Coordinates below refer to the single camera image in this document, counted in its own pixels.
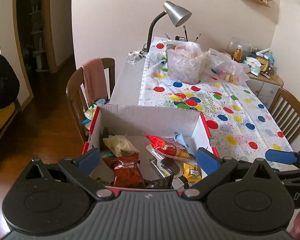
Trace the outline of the floral seat cushion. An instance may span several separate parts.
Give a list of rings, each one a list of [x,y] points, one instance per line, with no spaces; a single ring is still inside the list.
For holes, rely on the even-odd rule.
[[[84,112],[84,119],[81,122],[82,126],[87,126],[94,117],[96,109],[98,106],[105,105],[107,103],[106,99],[99,99],[95,103],[93,103],[85,112]]]

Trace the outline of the polka dot party tablecloth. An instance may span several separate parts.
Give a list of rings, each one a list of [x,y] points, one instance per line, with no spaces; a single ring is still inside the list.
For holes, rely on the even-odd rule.
[[[211,145],[220,157],[252,162],[268,149],[291,152],[284,133],[267,107],[246,85],[221,79],[210,60],[203,79],[195,85],[174,81],[168,75],[166,50],[173,42],[154,37],[146,56],[138,104],[174,107],[203,113]]]

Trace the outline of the red lion snack bag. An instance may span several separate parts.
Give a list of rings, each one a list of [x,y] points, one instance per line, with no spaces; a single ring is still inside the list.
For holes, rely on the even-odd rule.
[[[157,154],[183,162],[190,160],[187,149],[180,143],[154,135],[146,134],[145,137],[149,140],[151,147]]]

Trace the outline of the orange Oreo snack bag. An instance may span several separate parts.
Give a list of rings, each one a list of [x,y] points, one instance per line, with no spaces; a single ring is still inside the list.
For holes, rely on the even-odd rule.
[[[145,188],[144,178],[138,167],[138,152],[120,157],[104,158],[103,161],[114,171],[114,187],[131,189]]]

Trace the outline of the left wooden chair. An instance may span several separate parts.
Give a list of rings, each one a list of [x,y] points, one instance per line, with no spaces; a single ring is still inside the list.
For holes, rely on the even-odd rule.
[[[71,75],[66,86],[66,97],[76,128],[83,142],[88,140],[88,129],[82,124],[85,112],[97,100],[109,100],[115,87],[115,60],[96,58],[81,65]]]

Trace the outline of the clear tray dark cookie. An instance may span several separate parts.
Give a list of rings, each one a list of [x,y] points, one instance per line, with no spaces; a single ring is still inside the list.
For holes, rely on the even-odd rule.
[[[146,146],[147,151],[152,155],[152,158],[149,160],[157,159],[158,165],[165,169],[168,173],[171,174],[171,176],[174,176],[174,178],[179,178],[183,175],[183,163],[178,162],[172,158],[161,156],[152,148],[151,145]]]

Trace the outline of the silver desk lamp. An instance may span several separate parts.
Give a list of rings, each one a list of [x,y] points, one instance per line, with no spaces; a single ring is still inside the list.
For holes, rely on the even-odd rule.
[[[170,21],[175,27],[179,27],[183,25],[191,16],[192,12],[189,10],[178,6],[170,1],[165,1],[163,4],[163,12],[161,12],[159,15],[157,15],[154,20],[151,22],[149,29],[148,29],[148,35],[147,35],[147,42],[143,46],[141,50],[141,54],[148,53],[152,41],[153,36],[153,30],[156,25],[156,23],[163,18],[164,16],[168,16]]]

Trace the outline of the dark brown candy wrapper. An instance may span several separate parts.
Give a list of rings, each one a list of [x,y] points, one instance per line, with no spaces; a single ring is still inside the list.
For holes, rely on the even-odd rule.
[[[102,138],[102,139],[104,139],[104,138],[109,138],[110,135],[112,135],[112,134],[109,132],[108,128],[105,127],[105,128],[103,129],[102,137],[101,137],[101,138]]]

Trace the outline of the small clear plastic bag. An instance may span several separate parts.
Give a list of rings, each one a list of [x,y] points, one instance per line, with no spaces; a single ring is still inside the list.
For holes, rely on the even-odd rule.
[[[249,67],[246,64],[234,61],[229,54],[221,53],[210,48],[209,67],[224,81],[234,85],[244,85],[250,77],[247,74]]]

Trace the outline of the small black snack packet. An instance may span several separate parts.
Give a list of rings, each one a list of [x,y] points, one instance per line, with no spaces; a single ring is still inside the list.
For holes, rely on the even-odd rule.
[[[156,180],[144,180],[145,187],[150,190],[171,190],[173,189],[172,182],[173,176],[168,176]]]

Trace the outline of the wooden chair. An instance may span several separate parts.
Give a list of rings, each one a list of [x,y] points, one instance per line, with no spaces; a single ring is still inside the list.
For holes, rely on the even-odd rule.
[[[76,128],[83,142],[88,140],[88,129],[82,124],[85,112],[97,100],[109,100],[115,87],[115,60],[96,58],[81,65],[71,75],[66,86],[66,97]]]
[[[291,144],[300,135],[300,101],[288,90],[279,88],[269,113]]]

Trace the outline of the black jacket on chair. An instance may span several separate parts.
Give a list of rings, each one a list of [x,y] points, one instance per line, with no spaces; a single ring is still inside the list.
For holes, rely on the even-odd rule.
[[[0,54],[0,110],[15,102],[20,82],[9,62]]]

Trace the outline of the glass jar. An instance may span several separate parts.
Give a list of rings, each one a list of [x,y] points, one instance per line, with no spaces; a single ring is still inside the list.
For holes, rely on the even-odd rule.
[[[233,37],[232,39],[230,39],[225,51],[230,55],[233,55],[238,47],[241,47],[243,57],[246,57],[251,53],[251,43],[237,37]]]

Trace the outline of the white drawer cabinet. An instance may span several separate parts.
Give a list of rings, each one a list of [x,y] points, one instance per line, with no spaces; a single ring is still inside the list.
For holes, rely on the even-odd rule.
[[[273,79],[268,79],[261,74],[255,76],[248,73],[248,76],[250,79],[246,82],[247,86],[268,109],[271,106],[278,89],[284,85],[282,79],[277,74],[275,74]]]

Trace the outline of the pink cloth on chair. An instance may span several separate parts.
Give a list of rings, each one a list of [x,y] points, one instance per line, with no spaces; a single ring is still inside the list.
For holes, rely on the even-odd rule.
[[[107,99],[107,83],[102,60],[100,58],[92,59],[81,67],[88,106],[90,107],[99,99]]]

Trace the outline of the blue white snack packet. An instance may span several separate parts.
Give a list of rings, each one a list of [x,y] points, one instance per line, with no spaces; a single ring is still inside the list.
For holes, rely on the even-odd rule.
[[[181,133],[175,132],[174,139],[176,142],[184,146],[188,152],[188,154],[195,156],[196,153],[194,151],[191,138],[184,137]]]

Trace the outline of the yellow toy box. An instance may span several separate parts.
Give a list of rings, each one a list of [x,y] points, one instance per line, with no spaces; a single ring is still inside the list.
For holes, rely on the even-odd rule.
[[[269,66],[269,60],[261,56],[258,56],[256,59],[261,64],[260,72],[265,72]]]

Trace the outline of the red and white cardboard box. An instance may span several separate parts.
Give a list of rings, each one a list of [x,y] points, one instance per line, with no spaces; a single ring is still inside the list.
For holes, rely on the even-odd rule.
[[[181,133],[193,150],[202,147],[212,154],[217,150],[210,144],[211,134],[202,112],[181,108],[144,107],[134,105],[104,105],[97,107],[91,121],[90,137],[83,155],[91,148],[99,148],[104,128],[118,135],[145,140],[144,135],[174,137]]]

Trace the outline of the beige snack bag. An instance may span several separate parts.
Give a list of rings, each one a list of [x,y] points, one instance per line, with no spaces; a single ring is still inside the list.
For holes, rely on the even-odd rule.
[[[108,138],[103,138],[103,143],[116,157],[139,153],[139,150],[124,135],[110,135]]]

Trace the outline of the large clear plastic bag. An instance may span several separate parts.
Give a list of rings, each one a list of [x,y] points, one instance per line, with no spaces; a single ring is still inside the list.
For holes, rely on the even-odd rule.
[[[182,83],[195,85],[200,83],[207,62],[209,51],[202,51],[196,42],[173,41],[167,44],[168,76]]]

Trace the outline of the silver foil snack pack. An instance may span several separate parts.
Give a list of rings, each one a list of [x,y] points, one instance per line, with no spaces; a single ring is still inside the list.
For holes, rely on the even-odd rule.
[[[157,173],[162,177],[162,178],[166,178],[169,177],[171,174],[168,173],[165,169],[161,168],[158,165],[158,160],[157,159],[153,159],[151,160],[151,165],[154,167],[154,169],[157,171]]]

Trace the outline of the tissue box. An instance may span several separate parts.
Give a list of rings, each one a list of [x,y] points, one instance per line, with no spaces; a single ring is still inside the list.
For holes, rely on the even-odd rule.
[[[259,76],[261,71],[261,63],[254,57],[246,57],[243,63],[249,67],[249,72],[254,76]]]

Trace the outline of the right wooden chair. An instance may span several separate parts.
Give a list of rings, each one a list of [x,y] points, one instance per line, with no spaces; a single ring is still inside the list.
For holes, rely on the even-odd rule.
[[[269,113],[291,144],[300,135],[300,101],[288,90],[279,88]]]

